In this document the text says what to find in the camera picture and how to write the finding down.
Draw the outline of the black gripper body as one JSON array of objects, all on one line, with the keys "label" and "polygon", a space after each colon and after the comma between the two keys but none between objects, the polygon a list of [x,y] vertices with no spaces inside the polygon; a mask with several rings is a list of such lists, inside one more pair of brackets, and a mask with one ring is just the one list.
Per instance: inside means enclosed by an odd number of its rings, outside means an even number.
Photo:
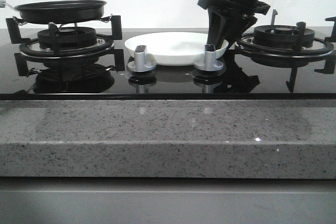
[{"label": "black gripper body", "polygon": [[270,5],[264,2],[252,0],[198,0],[198,6],[207,9],[209,12],[215,12],[219,16],[230,16],[237,12],[239,14],[252,16],[255,13],[266,15]]}]

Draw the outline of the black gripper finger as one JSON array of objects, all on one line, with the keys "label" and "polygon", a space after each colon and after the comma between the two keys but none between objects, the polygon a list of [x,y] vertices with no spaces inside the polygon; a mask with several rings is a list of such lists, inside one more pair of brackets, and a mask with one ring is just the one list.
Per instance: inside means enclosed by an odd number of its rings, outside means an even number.
[{"label": "black gripper finger", "polygon": [[209,29],[208,29],[208,38],[207,43],[212,44],[215,47],[221,47],[224,43],[224,26],[226,23],[227,18],[236,17],[239,14],[237,12],[233,13],[233,15],[230,16],[219,16],[215,12],[209,12]]},{"label": "black gripper finger", "polygon": [[255,16],[238,15],[236,17],[227,18],[224,26],[224,39],[228,41],[228,49],[234,42],[241,38],[242,34],[257,22]]}]

